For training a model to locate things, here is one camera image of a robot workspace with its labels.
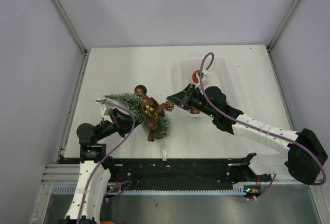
white work surface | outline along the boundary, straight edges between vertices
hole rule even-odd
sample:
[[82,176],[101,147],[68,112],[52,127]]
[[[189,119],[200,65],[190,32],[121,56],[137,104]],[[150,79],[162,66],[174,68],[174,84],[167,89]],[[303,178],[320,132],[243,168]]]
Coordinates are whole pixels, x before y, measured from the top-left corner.
[[[222,63],[226,62],[231,75],[222,77],[227,77],[224,82],[232,84],[240,100],[239,108],[244,113],[261,122],[289,129],[264,45],[93,48],[64,156],[79,157],[76,130],[80,124],[96,125],[101,121],[100,106],[95,103],[97,98],[110,93],[132,93],[136,85],[143,84],[147,87],[148,96],[154,97],[159,103],[164,102],[167,96],[183,89],[179,68],[182,60],[202,59],[210,51],[216,57],[221,57]],[[172,131],[164,139],[168,158],[235,158],[245,157],[251,152],[276,153],[251,140],[218,130],[210,117],[189,117],[186,111],[178,107],[169,113],[169,117]],[[107,144],[109,152],[121,139],[118,134],[113,134],[99,143]],[[161,158],[160,151],[159,143],[148,142],[142,128],[137,127],[112,156]]]

metal frame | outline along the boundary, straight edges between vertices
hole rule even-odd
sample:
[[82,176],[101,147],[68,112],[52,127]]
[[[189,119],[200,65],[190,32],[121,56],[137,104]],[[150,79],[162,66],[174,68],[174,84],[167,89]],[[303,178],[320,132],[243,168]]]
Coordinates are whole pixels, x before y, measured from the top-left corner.
[[70,97],[70,105],[66,112],[67,118],[60,131],[60,134],[61,134],[60,139],[57,142],[57,146],[56,146],[56,150],[55,150],[55,154],[54,154],[55,163],[58,162],[60,155],[64,155],[65,146],[67,145],[70,127],[71,127],[73,116],[74,116],[73,114],[74,114],[74,111],[77,106],[78,97],[79,97],[79,93],[80,93],[80,89],[81,89],[81,84],[84,79],[88,58],[89,58],[89,53],[86,53],[86,55],[82,59],[81,65],[80,65],[80,71],[79,71],[79,74],[76,79],[74,90]]
[[83,55],[85,55],[86,52],[87,52],[87,50],[84,47],[81,39],[79,38],[79,35],[77,34],[76,30],[74,29],[74,27],[73,27],[70,19],[68,18],[67,13],[63,9],[62,4],[60,3],[59,0],[51,0],[51,1],[52,1],[53,5],[54,5],[54,8],[57,11],[58,15],[62,19],[65,27],[67,28],[69,34],[71,35],[72,39],[74,40],[74,42],[78,46],[78,48],[81,51],[81,53]]
[[[67,142],[67,138],[69,135],[73,113],[77,104],[77,99],[80,92],[80,87],[84,78],[84,72],[87,66],[89,54],[87,53],[87,49],[84,47],[81,39],[79,38],[78,33],[74,29],[70,19],[68,18],[65,10],[63,9],[59,0],[51,0],[54,4],[56,11],[58,12],[60,18],[62,19],[65,27],[67,28],[69,34],[71,35],[72,39],[78,46],[79,50],[83,54],[83,60],[80,66],[80,72],[76,80],[76,85],[74,91],[70,98],[70,106],[68,108],[68,116],[67,120],[61,131],[61,138],[57,144],[57,150],[54,154],[54,161],[57,162],[57,159],[65,150],[65,145]],[[274,37],[272,38],[270,44],[267,46],[269,59],[271,61],[274,75],[278,84],[278,88],[281,93],[281,97],[283,100],[284,107],[286,109],[286,113],[289,119],[289,123],[292,129],[295,129],[295,121],[292,115],[292,110],[289,106],[289,101],[287,99],[287,95],[285,94],[285,89],[283,82],[281,81],[280,75],[278,73],[278,68],[276,65],[276,59],[274,59],[272,55],[272,49],[280,39],[281,35],[285,31],[286,27],[288,26],[289,22],[291,21],[292,17],[294,16],[296,10],[299,7],[299,4],[303,0],[294,0],[290,9],[288,10],[287,14],[285,15],[284,19],[282,20],[277,32],[275,33]],[[42,178],[41,186],[39,189],[37,201],[35,204],[35,209],[32,213],[30,223],[33,224],[43,224],[48,202],[50,200],[51,193],[53,191],[54,184],[76,184],[78,179],[78,172],[79,172],[79,165],[58,165],[58,164],[50,164],[46,166],[44,176]],[[274,184],[293,184],[296,181],[292,181],[292,178],[287,177],[277,177],[277,180]],[[311,186],[311,194],[313,200],[315,202],[317,211],[319,213],[320,219],[323,224],[330,224],[330,197],[328,195],[327,189],[325,186]]]
[[290,9],[288,10],[288,12],[286,13],[286,15],[284,16],[284,19],[282,20],[279,28],[277,29],[273,39],[271,40],[268,48],[271,51],[276,42],[279,40],[279,38],[281,37],[282,33],[284,32],[284,30],[286,29],[287,25],[289,24],[289,22],[291,21],[292,17],[294,16],[299,4],[302,2],[302,0],[294,0],[293,3],[290,6]]

miniature christmas tree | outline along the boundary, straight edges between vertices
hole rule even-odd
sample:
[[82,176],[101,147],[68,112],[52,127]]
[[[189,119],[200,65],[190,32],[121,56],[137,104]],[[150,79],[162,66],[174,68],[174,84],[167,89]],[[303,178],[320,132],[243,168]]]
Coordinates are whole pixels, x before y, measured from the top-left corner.
[[159,105],[146,95],[145,86],[137,86],[135,93],[109,94],[104,97],[118,102],[130,111],[148,134],[148,141],[163,139],[169,135],[171,122],[164,110],[172,111],[173,105],[168,102]]

gray wall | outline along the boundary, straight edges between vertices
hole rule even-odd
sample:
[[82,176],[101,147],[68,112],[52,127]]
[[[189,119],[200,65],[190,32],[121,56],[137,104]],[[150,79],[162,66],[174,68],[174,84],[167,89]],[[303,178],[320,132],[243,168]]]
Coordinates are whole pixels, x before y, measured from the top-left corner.
[[274,60],[298,129],[315,131],[330,155],[329,24],[330,0],[303,0],[274,49]]
[[0,217],[28,223],[81,54],[50,0],[0,0]]
[[293,0],[60,0],[87,48],[268,44]]

purple cable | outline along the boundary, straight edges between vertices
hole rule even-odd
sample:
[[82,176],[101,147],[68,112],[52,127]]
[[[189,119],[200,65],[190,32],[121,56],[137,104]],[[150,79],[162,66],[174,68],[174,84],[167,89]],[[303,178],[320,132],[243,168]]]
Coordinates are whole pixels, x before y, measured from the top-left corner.
[[[204,66],[205,60],[206,60],[206,59],[208,58],[208,56],[210,56],[210,55],[212,56],[212,60],[211,60],[211,63],[208,65],[207,68],[210,68],[210,67],[211,67],[211,64],[212,64],[212,62],[213,62],[213,59],[214,59],[215,55],[214,55],[213,53],[208,53],[208,54],[205,55],[205,57],[203,58],[202,63],[201,63],[201,68],[200,68],[200,73],[199,73],[199,74],[200,74],[200,79],[202,79],[202,71],[203,71],[203,66]],[[228,118],[228,119],[230,119],[230,120],[232,120],[232,121],[234,121],[234,122],[236,122],[236,123],[239,123],[239,124],[241,124],[241,125],[245,125],[245,126],[251,128],[251,129],[257,130],[257,131],[262,132],[262,133],[264,133],[264,134],[268,134],[268,135],[271,135],[271,136],[273,136],[273,137],[276,137],[276,138],[279,138],[279,139],[285,140],[285,141],[287,141],[287,142],[289,142],[289,143],[292,143],[292,144],[294,144],[294,145],[300,147],[300,148],[301,148],[302,150],[304,150],[306,153],[308,153],[308,155],[312,157],[312,159],[316,162],[316,164],[317,164],[318,167],[320,168],[320,170],[321,170],[321,172],[322,172],[322,177],[323,177],[323,178],[322,178],[322,181],[321,181],[320,183],[314,183],[313,185],[323,185],[323,184],[326,182],[326,173],[325,173],[325,170],[324,170],[324,168],[323,168],[321,162],[318,160],[318,158],[316,158],[316,156],[315,156],[315,155],[314,155],[314,154],[313,154],[308,148],[306,148],[305,146],[301,145],[300,143],[297,143],[297,142],[294,141],[294,140],[291,140],[291,139],[289,139],[289,138],[286,138],[286,137],[284,137],[284,136],[281,136],[281,135],[278,135],[278,134],[275,134],[275,133],[267,132],[267,131],[262,130],[262,129],[258,128],[258,127],[255,127],[255,126],[253,126],[253,125],[250,125],[250,124],[248,124],[248,123],[242,122],[242,121],[240,121],[240,120],[237,120],[237,119],[235,119],[235,118],[229,116],[228,114],[224,113],[224,112],[221,111],[219,108],[217,108],[217,107],[211,102],[211,100],[207,97],[207,95],[206,95],[206,93],[205,93],[205,90],[204,90],[203,81],[200,81],[200,84],[201,84],[201,90],[202,90],[202,92],[203,92],[203,95],[204,95],[206,101],[207,101],[207,102],[208,102],[208,103],[209,103],[209,104],[210,104],[210,105],[211,105],[211,106],[212,106],[217,112],[219,112],[221,115],[225,116],[226,118]]]
[[271,180],[270,183],[267,185],[266,189],[265,189],[263,192],[261,192],[261,194],[255,198],[255,200],[260,199],[261,197],[263,197],[263,196],[265,195],[265,193],[266,193],[267,191],[269,191],[270,187],[272,186],[272,184],[273,184],[274,181],[275,181],[275,178],[276,178],[276,174],[274,174],[272,180]]
[[77,216],[77,222],[76,224],[79,224],[80,222],[80,218],[81,218],[81,213],[83,212],[83,205],[84,205],[84,202],[85,202],[85,199],[86,199],[86,191],[88,190],[88,186],[92,180],[92,177],[93,175],[95,174],[96,170],[98,169],[98,167],[113,153],[115,152],[116,149],[118,149],[126,140],[127,138],[132,134],[134,128],[135,128],[135,118],[133,116],[133,114],[131,112],[129,112],[128,110],[126,110],[125,108],[122,108],[121,106],[118,106],[112,102],[109,102],[107,100],[96,100],[96,102],[98,103],[102,103],[102,104],[108,104],[108,105],[111,105],[111,106],[114,106],[114,107],[117,107],[118,109],[124,111],[124,112],[127,112],[131,118],[133,119],[133,124],[132,124],[132,128],[130,129],[129,133],[127,134],[127,136],[120,142],[118,143],[118,145],[112,150],[110,151],[106,156],[103,157],[103,159],[101,159],[99,161],[99,163],[96,165],[96,167],[94,168],[93,172],[91,173],[91,176],[89,176],[89,179],[87,180],[87,183],[86,183],[86,186],[85,186],[85,190],[84,190],[84,194],[82,195],[82,200],[81,200],[81,204],[80,204],[80,208],[79,208],[79,213],[78,213],[78,216]]
[[132,185],[132,181],[130,180],[126,180],[126,181],[123,181],[119,184],[117,184],[114,188],[112,188],[111,190],[107,191],[106,194],[104,194],[104,196],[108,195],[110,192],[113,192],[115,189],[117,189],[119,186],[122,186],[123,184],[126,184],[128,183],[128,186],[125,187],[125,189],[123,189],[122,191],[120,191],[118,194],[116,194],[114,197],[111,197],[109,198],[110,200],[112,199],[116,199],[118,198],[121,194],[123,194],[131,185]]

